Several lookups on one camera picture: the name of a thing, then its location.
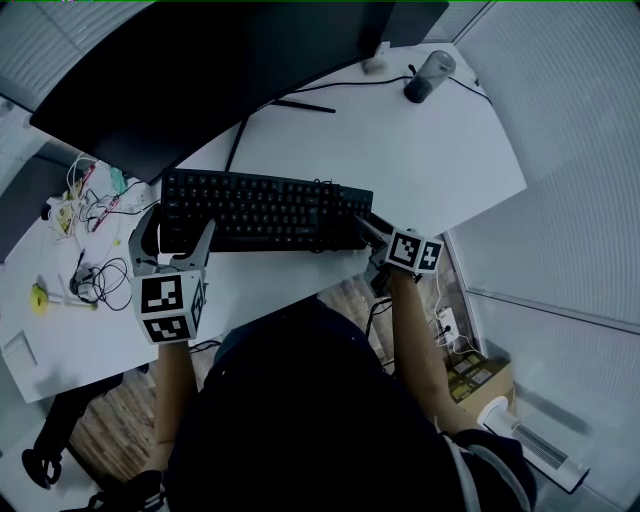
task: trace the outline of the black keyboard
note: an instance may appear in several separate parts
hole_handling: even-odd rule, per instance
[[[216,220],[212,252],[363,249],[354,216],[368,219],[373,192],[255,174],[167,169],[160,250],[195,246]]]

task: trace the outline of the computer monitor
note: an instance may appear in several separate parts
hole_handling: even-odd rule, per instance
[[[418,44],[446,6],[159,2],[80,60],[31,123],[153,182],[270,101],[372,57],[385,32]]]

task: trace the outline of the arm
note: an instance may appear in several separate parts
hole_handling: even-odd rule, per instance
[[[433,342],[411,274],[392,267],[393,344],[396,374],[422,412],[450,435],[478,428],[449,394],[447,371]]]
[[[143,471],[167,468],[182,417],[198,392],[187,343],[160,345],[156,383],[156,444]]]

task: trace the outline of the tangled wires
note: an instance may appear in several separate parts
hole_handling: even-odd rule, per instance
[[[125,281],[131,282],[129,276],[129,268],[127,262],[123,258],[111,258],[102,267],[87,267],[80,269],[80,264],[84,258],[84,251],[80,253],[76,270],[73,273],[73,277],[69,282],[69,290],[82,302],[87,304],[95,304],[97,302],[105,303],[112,311],[122,311],[131,303],[131,293],[129,294],[129,300],[123,306],[114,306],[107,300],[109,295],[120,288]],[[107,284],[107,271],[113,269],[119,273],[119,278],[112,285]],[[95,298],[87,298],[86,294],[91,293],[95,295]]]

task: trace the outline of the keyboard key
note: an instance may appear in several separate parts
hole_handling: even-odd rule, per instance
[[[311,228],[311,227],[299,227],[296,228],[296,235],[315,235],[316,234],[316,228]]]

